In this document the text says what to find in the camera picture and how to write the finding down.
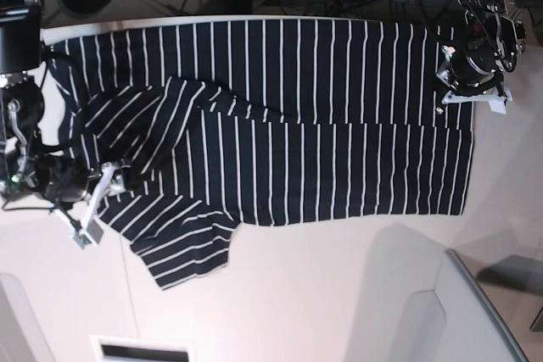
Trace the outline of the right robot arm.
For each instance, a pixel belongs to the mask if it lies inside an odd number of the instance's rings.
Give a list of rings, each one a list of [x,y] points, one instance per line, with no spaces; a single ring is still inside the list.
[[[14,151],[1,153],[1,198],[5,203],[35,194],[54,207],[102,199],[126,192],[129,163],[105,162],[86,168],[77,159],[57,156],[58,151],[84,145],[86,131],[98,112],[90,109],[114,86],[133,83],[133,58],[129,36],[111,31],[94,38],[77,38],[77,49],[61,53],[42,44],[43,0],[1,0],[1,143],[15,138]],[[38,126],[45,106],[42,89],[30,70],[55,61],[67,69],[69,97],[78,119],[72,136],[58,145],[45,145]]]

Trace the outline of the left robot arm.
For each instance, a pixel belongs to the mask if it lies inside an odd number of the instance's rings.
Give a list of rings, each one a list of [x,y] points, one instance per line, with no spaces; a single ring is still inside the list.
[[[467,34],[440,39],[445,61],[436,71],[443,104],[505,102],[504,74],[517,67],[523,23],[509,17],[506,0],[457,0],[463,7]]]

